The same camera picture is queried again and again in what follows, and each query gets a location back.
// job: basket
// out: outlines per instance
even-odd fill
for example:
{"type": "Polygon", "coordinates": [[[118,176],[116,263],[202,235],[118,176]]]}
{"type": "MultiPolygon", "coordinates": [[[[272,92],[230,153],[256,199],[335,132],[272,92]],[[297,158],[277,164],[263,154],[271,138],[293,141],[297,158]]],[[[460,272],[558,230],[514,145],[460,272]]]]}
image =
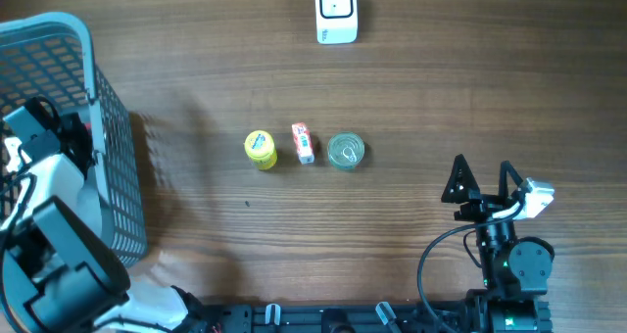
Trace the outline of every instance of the basket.
{"type": "MultiPolygon", "coordinates": [[[[96,166],[88,172],[79,201],[91,199],[91,205],[82,207],[92,211],[78,216],[126,267],[133,265],[148,246],[128,112],[95,65],[91,36],[77,17],[46,13],[0,24],[2,116],[34,96],[46,97],[60,115],[78,112],[83,123],[91,125],[96,166]],[[94,202],[99,203],[99,214],[93,212],[94,202]]],[[[5,175],[9,154],[4,139],[13,133],[1,123],[5,175]]],[[[17,190],[3,196],[2,214],[13,208],[17,197],[17,190]]]]}

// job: green can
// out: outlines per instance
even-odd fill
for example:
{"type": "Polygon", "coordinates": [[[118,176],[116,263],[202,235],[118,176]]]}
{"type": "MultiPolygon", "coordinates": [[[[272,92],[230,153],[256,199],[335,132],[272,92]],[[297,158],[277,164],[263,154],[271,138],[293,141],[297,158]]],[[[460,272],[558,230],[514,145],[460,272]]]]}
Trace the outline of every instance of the green can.
{"type": "Polygon", "coordinates": [[[353,132],[340,132],[331,137],[329,161],[340,170],[352,170],[362,161],[365,147],[362,138],[353,132]]]}

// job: can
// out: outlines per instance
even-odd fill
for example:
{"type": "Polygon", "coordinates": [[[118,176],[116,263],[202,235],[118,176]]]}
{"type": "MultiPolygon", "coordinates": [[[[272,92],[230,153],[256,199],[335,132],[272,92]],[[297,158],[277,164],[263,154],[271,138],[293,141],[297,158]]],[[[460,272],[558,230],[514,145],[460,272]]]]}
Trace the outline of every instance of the can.
{"type": "Polygon", "coordinates": [[[329,140],[329,161],[340,170],[352,170],[363,159],[365,146],[362,138],[353,132],[340,132],[329,140]]]}
{"type": "Polygon", "coordinates": [[[248,159],[259,170],[268,170],[276,164],[276,148],[272,136],[261,130],[251,132],[244,141],[248,159]]]}

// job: wooden surface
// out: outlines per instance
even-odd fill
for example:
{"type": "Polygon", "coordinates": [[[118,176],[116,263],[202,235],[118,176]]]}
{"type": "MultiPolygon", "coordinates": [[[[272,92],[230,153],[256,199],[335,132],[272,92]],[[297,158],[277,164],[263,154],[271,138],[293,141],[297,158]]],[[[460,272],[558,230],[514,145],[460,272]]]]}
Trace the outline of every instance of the wooden surface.
{"type": "MultiPolygon", "coordinates": [[[[413,301],[420,254],[459,225],[439,198],[464,153],[484,192],[502,160],[554,184],[517,232],[555,246],[555,331],[624,330],[625,0],[360,0],[341,46],[315,42],[314,0],[0,2],[2,20],[63,10],[91,28],[132,112],[151,248],[136,275],[205,300],[413,301]],[[296,121],[321,142],[314,166],[296,121]],[[270,172],[244,154],[258,128],[280,149],[270,172]],[[342,130],[369,145],[359,171],[324,155],[342,130]]],[[[481,287],[460,236],[424,285],[481,287]]]]}

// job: yellow cylinder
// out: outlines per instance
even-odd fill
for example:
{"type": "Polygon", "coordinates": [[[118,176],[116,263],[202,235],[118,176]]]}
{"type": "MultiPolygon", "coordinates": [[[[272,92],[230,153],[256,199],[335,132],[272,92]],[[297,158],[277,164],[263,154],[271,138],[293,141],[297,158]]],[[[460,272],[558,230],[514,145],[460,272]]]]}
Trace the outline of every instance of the yellow cylinder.
{"type": "Polygon", "coordinates": [[[244,141],[246,155],[259,170],[268,170],[276,164],[274,140],[265,131],[254,131],[244,141]]]}

